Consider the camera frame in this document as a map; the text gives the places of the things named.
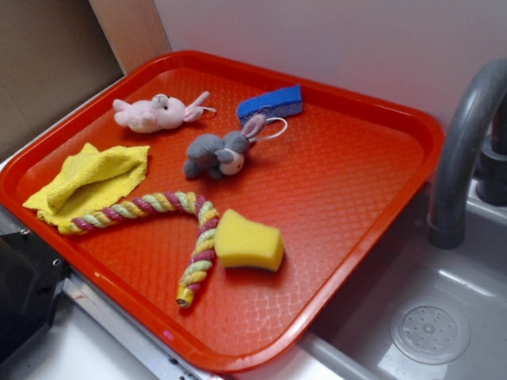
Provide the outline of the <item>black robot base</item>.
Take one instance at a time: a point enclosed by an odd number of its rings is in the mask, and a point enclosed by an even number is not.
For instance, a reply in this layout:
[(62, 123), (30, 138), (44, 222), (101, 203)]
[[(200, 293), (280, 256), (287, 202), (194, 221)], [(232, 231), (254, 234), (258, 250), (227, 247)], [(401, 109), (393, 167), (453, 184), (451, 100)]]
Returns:
[(51, 329), (68, 272), (31, 230), (1, 236), (1, 367)]

